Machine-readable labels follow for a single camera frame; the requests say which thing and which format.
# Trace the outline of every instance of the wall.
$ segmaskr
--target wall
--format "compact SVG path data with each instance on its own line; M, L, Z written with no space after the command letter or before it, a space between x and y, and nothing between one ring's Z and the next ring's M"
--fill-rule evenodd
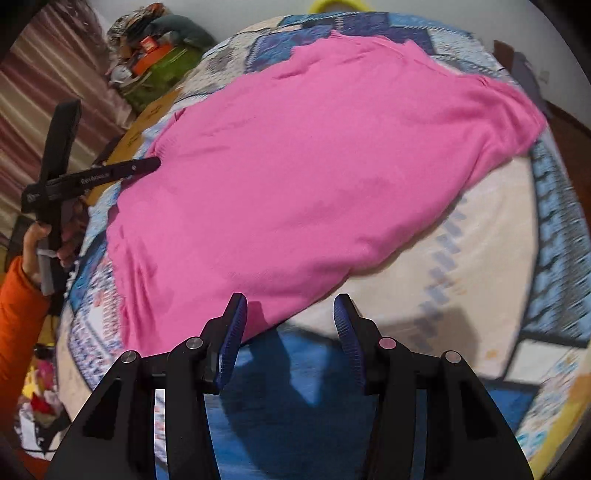
M492 51L494 39L525 53L536 75L549 72L542 93L591 128L591 85L552 23L529 0L366 0L377 11L422 15L474 32ZM145 5L141 0L89 0L102 23ZM312 0L165 0L221 41L279 15L306 13Z

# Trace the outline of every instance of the patchwork bedspread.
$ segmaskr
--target patchwork bedspread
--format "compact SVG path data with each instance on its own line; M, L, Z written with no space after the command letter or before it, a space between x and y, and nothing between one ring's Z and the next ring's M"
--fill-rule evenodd
M210 50L169 113L144 131L136 157L175 111L239 75L288 59L292 47L332 29L411 39L451 69L514 83L469 33L438 22L384 12L279 17ZM548 131L530 157L492 172L381 268L348 279L241 348L224 392L207 396L224 480L356 478L375 400L358 391L337 341L332 301L343 291L382 334L409 348L460 351L541 477L591 392L591 258L586 222ZM119 188L107 189L91 210L61 317L60 397L72 417L123 349L105 239ZM166 478L162 391L155 426L158 476Z

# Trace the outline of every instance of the curtain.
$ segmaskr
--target curtain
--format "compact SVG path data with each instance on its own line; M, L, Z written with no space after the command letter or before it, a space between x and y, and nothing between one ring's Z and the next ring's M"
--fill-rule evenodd
M23 188L37 181L55 106L80 98L70 171L88 168L124 133L131 108L108 87L109 51L86 0L56 0L33 17L0 64L0 244L7 245Z

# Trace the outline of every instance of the pink shirt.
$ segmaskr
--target pink shirt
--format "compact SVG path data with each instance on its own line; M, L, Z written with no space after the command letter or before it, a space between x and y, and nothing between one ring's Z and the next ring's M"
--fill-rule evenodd
M380 264L545 127L511 85L455 75L411 41L327 39L243 75L167 125L121 193L108 250L127 348L198 335L230 295L245 339Z

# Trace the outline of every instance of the shirt sleeve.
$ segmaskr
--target shirt sleeve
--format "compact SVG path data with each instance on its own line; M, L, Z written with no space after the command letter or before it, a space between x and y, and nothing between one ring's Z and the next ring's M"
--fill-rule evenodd
M29 282L16 257L0 288L0 429L11 427L49 299Z

